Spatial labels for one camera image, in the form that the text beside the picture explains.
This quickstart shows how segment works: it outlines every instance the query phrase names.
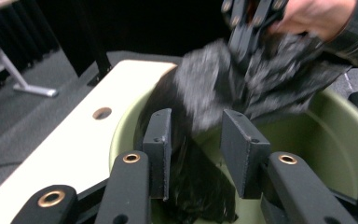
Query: metal stand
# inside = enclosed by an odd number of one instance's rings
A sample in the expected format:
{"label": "metal stand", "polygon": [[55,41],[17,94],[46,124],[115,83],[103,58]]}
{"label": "metal stand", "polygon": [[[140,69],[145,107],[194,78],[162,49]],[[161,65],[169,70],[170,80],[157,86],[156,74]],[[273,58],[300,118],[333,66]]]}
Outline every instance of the metal stand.
{"label": "metal stand", "polygon": [[33,94],[54,97],[58,94],[56,90],[29,85],[20,74],[19,70],[13,65],[10,59],[0,48],[0,63],[6,68],[10,75],[17,81],[13,89],[16,91],[25,91]]}

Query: brass grommet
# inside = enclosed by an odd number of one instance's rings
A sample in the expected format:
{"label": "brass grommet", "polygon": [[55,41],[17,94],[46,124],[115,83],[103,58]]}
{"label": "brass grommet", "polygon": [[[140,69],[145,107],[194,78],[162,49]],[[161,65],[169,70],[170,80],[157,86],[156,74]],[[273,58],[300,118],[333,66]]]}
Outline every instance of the brass grommet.
{"label": "brass grommet", "polygon": [[283,163],[289,164],[289,165],[294,165],[297,163],[296,158],[288,156],[288,155],[281,155],[279,156],[279,160]]}
{"label": "brass grommet", "polygon": [[123,161],[126,163],[134,163],[141,159],[141,156],[138,154],[128,154],[123,158]]}
{"label": "brass grommet", "polygon": [[37,201],[37,204],[40,207],[51,207],[60,203],[64,197],[65,197],[65,192],[63,192],[63,190],[61,189],[53,190],[40,197],[39,201]]}

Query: crumpled black fabric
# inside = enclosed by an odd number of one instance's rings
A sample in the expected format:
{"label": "crumpled black fabric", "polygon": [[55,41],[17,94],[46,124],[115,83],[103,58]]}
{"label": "crumpled black fabric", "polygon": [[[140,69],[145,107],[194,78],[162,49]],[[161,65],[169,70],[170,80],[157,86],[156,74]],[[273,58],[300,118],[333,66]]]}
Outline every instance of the crumpled black fabric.
{"label": "crumpled black fabric", "polygon": [[234,187],[194,138],[219,127],[224,109],[253,122],[304,112],[317,91],[349,69],[319,61],[323,49],[312,35],[266,35],[244,74],[227,43],[216,40],[189,52],[161,78],[139,117],[134,144],[154,112],[172,109],[170,199],[161,203],[176,223],[236,220]]}

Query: gray floor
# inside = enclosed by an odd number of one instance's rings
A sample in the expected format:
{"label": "gray floor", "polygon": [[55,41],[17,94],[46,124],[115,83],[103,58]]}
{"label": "gray floor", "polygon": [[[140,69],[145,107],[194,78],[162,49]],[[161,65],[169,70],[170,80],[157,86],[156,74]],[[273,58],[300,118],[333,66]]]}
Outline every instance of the gray floor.
{"label": "gray floor", "polygon": [[[123,59],[180,62],[180,58],[126,51],[110,52],[108,57],[112,65]],[[60,94],[56,98],[13,91],[14,81],[7,80],[0,90],[0,184],[92,90],[87,83],[96,73],[93,64],[78,78],[65,55],[58,51],[23,74],[30,84],[57,89]],[[358,69],[341,76],[330,88],[344,97],[358,91]]]}

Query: black curtain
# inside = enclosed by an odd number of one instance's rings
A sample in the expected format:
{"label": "black curtain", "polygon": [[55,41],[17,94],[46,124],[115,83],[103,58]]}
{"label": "black curtain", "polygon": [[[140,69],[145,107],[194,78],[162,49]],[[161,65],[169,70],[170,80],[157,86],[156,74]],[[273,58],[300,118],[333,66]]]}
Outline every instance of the black curtain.
{"label": "black curtain", "polygon": [[[77,0],[93,19],[94,36],[107,51],[183,56],[230,35],[222,0]],[[69,0],[36,0],[69,62],[80,76],[94,61]]]}
{"label": "black curtain", "polygon": [[20,71],[59,44],[34,0],[21,0],[0,10],[0,47]]}

